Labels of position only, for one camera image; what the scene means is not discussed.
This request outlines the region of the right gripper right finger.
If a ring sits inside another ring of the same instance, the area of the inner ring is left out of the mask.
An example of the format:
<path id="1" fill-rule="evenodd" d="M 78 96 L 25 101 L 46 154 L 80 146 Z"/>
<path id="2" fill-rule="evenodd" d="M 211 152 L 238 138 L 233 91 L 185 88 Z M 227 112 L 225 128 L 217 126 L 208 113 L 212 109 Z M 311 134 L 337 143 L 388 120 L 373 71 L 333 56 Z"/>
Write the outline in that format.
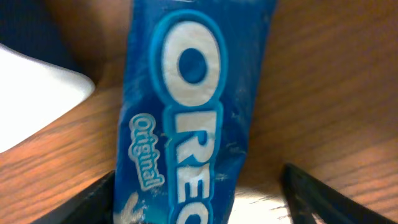
<path id="1" fill-rule="evenodd" d="M 316 224 L 314 215 L 327 224 L 396 224 L 293 164 L 283 166 L 280 184 L 293 224 Z"/>

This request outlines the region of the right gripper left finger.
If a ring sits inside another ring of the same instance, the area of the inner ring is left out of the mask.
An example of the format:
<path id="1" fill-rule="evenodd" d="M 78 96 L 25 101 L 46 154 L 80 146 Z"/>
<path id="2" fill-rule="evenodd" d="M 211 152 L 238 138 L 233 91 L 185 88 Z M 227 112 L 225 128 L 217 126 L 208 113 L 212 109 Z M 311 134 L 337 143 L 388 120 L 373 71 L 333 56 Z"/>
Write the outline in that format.
<path id="1" fill-rule="evenodd" d="M 32 224 L 112 224 L 114 178 L 112 170 Z"/>

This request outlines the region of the blue Oreo packet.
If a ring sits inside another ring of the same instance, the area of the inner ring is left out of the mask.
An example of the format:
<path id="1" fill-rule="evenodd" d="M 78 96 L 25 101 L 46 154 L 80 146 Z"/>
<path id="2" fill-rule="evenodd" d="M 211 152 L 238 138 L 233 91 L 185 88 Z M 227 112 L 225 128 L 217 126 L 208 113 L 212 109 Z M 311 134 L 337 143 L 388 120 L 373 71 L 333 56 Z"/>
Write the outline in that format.
<path id="1" fill-rule="evenodd" d="M 132 4 L 115 223 L 227 223 L 275 1 Z"/>

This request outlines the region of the white barcode scanner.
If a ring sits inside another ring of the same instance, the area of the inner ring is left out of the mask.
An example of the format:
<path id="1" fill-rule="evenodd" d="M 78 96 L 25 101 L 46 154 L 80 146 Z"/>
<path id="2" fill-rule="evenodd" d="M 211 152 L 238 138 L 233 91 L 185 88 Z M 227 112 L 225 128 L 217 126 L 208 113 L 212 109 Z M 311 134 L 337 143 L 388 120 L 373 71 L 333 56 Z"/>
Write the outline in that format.
<path id="1" fill-rule="evenodd" d="M 85 101 L 87 76 L 1 44 L 1 152 L 26 140 Z"/>

